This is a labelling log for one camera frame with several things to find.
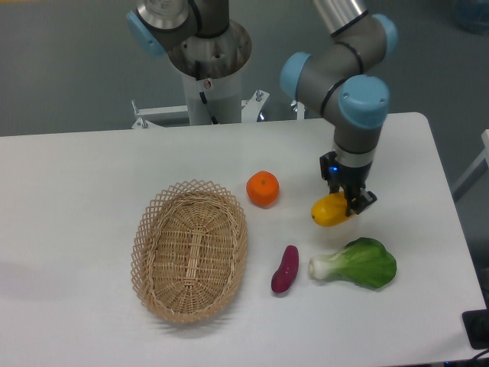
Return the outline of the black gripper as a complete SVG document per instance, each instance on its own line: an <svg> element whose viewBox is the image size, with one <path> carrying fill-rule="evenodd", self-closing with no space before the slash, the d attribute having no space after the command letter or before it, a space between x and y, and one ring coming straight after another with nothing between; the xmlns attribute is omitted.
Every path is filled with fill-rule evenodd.
<svg viewBox="0 0 489 367"><path fill-rule="evenodd" d="M349 167L340 164L336 156L334 151L330 151L319 158L322 179L327 183L329 193L344 190L346 216L361 214L377 201L377 196L365 189L372 163L362 167Z"/></svg>

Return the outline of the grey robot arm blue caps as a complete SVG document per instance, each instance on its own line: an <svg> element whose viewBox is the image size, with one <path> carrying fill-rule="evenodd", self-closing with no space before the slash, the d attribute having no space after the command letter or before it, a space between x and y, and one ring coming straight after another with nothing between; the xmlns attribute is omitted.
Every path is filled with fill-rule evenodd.
<svg viewBox="0 0 489 367"><path fill-rule="evenodd" d="M343 192L346 214L375 202L367 180L390 107L386 84L368 71L395 49L398 33L384 15L362 1L317 1L333 45L322 56L299 52L280 72L292 99L330 122L333 148L321 156L331 193ZM241 86L235 80L251 56L248 32L229 15L227 1L139 1L126 17L138 43L154 56L167 55L191 86L186 91L193 125L241 121Z"/></svg>

